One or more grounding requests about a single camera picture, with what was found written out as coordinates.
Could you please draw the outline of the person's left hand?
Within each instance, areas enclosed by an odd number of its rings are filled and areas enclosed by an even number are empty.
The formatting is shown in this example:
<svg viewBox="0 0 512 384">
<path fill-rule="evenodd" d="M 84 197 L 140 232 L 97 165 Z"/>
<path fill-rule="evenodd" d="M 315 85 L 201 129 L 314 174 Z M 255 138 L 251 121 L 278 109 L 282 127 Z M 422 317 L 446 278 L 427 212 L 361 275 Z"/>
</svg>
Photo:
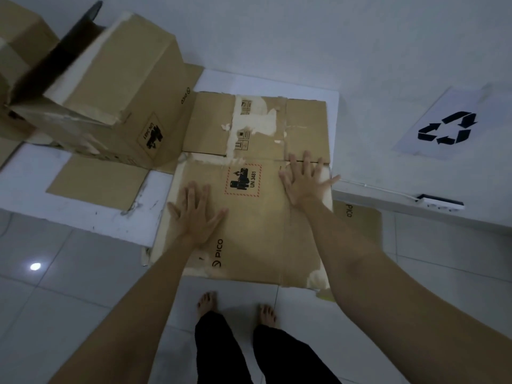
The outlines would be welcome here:
<svg viewBox="0 0 512 384">
<path fill-rule="evenodd" d="M 180 190 L 179 199 L 184 209 L 184 225 L 176 225 L 177 239 L 196 249 L 205 244 L 213 234 L 210 230 L 210 220 L 215 214 L 209 216 L 210 186 L 204 186 L 204 212 L 195 209 L 195 181 L 191 181 Z"/>
</svg>

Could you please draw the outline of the person's foot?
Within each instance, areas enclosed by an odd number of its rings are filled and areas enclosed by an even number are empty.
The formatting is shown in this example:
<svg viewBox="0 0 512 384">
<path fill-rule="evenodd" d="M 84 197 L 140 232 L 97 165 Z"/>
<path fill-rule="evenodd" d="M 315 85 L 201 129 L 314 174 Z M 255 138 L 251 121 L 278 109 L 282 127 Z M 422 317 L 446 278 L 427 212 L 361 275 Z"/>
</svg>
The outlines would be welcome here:
<svg viewBox="0 0 512 384">
<path fill-rule="evenodd" d="M 272 306 L 260 304 L 258 311 L 258 325 L 279 329 L 278 319 Z"/>
<path fill-rule="evenodd" d="M 197 303 L 198 319 L 209 312 L 218 312 L 218 300 L 216 291 L 205 292 Z"/>
</svg>

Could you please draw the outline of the person's left foot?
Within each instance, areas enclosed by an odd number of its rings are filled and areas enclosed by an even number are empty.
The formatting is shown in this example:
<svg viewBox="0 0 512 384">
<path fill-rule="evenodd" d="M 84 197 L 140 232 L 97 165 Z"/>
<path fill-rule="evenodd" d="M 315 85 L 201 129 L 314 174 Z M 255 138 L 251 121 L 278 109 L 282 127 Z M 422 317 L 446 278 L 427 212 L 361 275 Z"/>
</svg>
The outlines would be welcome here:
<svg viewBox="0 0 512 384">
<path fill-rule="evenodd" d="M 197 303 L 198 319 L 209 312 L 218 312 L 218 300 L 216 291 L 205 292 Z"/>
</svg>

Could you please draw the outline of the white power strip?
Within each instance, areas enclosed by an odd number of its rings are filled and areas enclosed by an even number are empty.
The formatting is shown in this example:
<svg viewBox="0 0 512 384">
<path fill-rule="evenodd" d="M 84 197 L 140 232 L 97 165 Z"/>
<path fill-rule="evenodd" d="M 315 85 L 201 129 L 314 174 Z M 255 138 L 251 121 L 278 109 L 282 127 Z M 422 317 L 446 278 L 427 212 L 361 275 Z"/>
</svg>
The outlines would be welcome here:
<svg viewBox="0 0 512 384">
<path fill-rule="evenodd" d="M 419 207 L 455 213 L 465 210 L 465 205 L 461 201 L 450 200 L 447 198 L 436 197 L 428 194 L 419 195 L 415 203 Z"/>
</svg>

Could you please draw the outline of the person's trouser leg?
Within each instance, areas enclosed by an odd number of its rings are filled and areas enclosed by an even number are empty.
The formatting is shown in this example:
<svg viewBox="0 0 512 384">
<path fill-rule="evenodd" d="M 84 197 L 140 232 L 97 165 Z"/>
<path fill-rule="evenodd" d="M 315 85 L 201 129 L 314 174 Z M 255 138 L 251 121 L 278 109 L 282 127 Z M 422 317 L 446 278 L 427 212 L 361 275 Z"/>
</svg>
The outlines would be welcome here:
<svg viewBox="0 0 512 384">
<path fill-rule="evenodd" d="M 266 384 L 342 384 L 307 344 L 281 329 L 257 325 L 253 351 Z"/>
<path fill-rule="evenodd" d="M 197 384 L 253 384 L 245 357 L 226 319 L 210 310 L 195 326 Z"/>
</svg>

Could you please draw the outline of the person's right foot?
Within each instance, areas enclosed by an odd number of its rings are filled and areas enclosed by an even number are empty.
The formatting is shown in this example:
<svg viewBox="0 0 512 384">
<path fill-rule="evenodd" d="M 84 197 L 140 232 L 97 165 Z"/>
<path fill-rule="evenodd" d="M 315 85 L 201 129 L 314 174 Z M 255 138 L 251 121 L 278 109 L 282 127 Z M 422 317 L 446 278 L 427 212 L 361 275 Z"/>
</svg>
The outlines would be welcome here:
<svg viewBox="0 0 512 384">
<path fill-rule="evenodd" d="M 279 329 L 278 319 L 272 306 L 260 304 L 258 311 L 258 325 Z"/>
</svg>

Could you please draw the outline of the person's left forearm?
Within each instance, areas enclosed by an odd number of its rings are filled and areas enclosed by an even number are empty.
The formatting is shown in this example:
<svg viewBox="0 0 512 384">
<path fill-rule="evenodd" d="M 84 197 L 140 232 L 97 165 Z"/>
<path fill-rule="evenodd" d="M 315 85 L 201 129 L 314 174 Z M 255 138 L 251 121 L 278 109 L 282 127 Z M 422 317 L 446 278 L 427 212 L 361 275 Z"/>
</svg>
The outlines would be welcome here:
<svg viewBox="0 0 512 384">
<path fill-rule="evenodd" d="M 147 384 L 184 267 L 201 241 L 177 237 L 49 384 Z"/>
</svg>

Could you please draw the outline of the person's right trouser leg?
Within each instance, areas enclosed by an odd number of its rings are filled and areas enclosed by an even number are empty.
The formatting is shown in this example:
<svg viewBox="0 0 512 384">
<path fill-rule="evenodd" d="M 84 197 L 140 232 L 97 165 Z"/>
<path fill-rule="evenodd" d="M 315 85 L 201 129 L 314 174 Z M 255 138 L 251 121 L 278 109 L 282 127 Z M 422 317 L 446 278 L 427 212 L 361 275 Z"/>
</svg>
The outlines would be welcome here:
<svg viewBox="0 0 512 384">
<path fill-rule="evenodd" d="M 266 384 L 342 384 L 307 344 L 281 329 L 257 325 L 253 351 Z"/>
</svg>

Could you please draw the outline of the taped brown cardboard box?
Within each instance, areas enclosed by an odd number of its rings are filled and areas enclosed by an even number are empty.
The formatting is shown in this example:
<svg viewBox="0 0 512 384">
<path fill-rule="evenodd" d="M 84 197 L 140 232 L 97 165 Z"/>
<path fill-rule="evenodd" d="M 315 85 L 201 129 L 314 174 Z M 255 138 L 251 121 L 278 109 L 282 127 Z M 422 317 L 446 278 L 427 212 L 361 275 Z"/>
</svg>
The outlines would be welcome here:
<svg viewBox="0 0 512 384">
<path fill-rule="evenodd" d="M 21 142 L 35 130 L 8 108 L 9 95 L 58 43 L 59 38 L 39 14 L 0 0 L 0 138 Z"/>
</svg>

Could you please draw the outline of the person's left trouser leg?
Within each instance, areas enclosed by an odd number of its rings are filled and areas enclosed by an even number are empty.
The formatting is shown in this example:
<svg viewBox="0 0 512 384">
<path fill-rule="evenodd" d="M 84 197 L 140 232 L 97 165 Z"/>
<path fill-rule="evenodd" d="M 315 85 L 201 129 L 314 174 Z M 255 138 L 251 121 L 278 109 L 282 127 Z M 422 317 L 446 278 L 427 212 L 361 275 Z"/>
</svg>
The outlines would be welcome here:
<svg viewBox="0 0 512 384">
<path fill-rule="evenodd" d="M 226 319 L 210 310 L 195 326 L 197 384 L 253 384 L 245 357 Z"/>
</svg>

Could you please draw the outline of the person's right forearm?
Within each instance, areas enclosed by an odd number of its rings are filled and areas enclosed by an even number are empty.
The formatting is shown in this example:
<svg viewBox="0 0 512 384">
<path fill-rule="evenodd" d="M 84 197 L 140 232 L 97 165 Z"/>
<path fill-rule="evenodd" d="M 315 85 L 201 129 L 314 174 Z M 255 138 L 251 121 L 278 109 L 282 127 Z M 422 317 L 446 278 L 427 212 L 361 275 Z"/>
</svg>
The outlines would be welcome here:
<svg viewBox="0 0 512 384">
<path fill-rule="evenodd" d="M 512 340 L 419 284 L 317 198 L 297 206 L 336 303 L 410 384 L 512 384 Z"/>
</svg>

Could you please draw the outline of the large open cardboard box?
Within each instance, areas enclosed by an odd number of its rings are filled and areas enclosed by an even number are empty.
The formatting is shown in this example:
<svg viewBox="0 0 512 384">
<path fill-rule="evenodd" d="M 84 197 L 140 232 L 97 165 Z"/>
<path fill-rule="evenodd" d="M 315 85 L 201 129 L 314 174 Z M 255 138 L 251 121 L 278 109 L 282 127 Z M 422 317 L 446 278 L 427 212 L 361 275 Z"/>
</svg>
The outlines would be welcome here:
<svg viewBox="0 0 512 384">
<path fill-rule="evenodd" d="M 132 12 L 91 7 L 9 92 L 7 105 L 64 149 L 157 169 L 181 154 L 191 91 L 176 37 Z"/>
</svg>

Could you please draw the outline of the person's right hand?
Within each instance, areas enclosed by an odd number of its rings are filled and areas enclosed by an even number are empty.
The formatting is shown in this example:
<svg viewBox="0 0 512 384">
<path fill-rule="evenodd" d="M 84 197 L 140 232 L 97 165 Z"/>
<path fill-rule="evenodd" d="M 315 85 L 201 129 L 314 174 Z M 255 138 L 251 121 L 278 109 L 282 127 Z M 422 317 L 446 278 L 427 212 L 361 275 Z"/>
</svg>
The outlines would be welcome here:
<svg viewBox="0 0 512 384">
<path fill-rule="evenodd" d="M 320 157 L 317 164 L 313 165 L 313 174 L 303 174 L 303 161 L 300 163 L 294 154 L 290 155 L 290 164 L 285 169 L 290 170 L 294 176 L 295 199 L 289 199 L 292 206 L 304 211 L 308 204 L 322 204 L 323 196 L 328 191 L 323 190 L 323 167 L 323 158 Z"/>
</svg>

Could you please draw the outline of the white recycling sign paper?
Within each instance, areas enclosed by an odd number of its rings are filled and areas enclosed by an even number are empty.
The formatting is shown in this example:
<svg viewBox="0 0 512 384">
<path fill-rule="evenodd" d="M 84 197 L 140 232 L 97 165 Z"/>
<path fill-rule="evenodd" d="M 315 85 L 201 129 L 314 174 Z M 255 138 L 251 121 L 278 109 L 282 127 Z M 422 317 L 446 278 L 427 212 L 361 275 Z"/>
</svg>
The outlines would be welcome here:
<svg viewBox="0 0 512 384">
<path fill-rule="evenodd" d="M 450 160 L 492 129 L 512 122 L 512 84 L 448 88 L 395 144 L 393 151 Z"/>
</svg>

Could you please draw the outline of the flat brown cardboard sheet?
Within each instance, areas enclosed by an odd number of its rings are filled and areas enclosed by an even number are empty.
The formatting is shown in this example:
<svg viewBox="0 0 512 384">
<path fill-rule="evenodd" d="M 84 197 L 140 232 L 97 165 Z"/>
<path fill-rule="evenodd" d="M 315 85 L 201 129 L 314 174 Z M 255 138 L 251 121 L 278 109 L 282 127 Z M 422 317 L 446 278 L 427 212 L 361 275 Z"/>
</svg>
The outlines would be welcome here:
<svg viewBox="0 0 512 384">
<path fill-rule="evenodd" d="M 203 66 L 188 63 L 185 69 L 189 75 L 190 93 L 187 96 L 191 102 L 186 105 L 184 114 L 176 123 L 170 141 L 164 142 L 157 155 L 154 170 L 165 174 L 174 174 L 176 171 L 197 96 L 194 87 L 204 71 Z M 74 154 L 46 189 L 46 193 L 128 211 L 149 173 L 150 170 L 145 168 Z"/>
</svg>

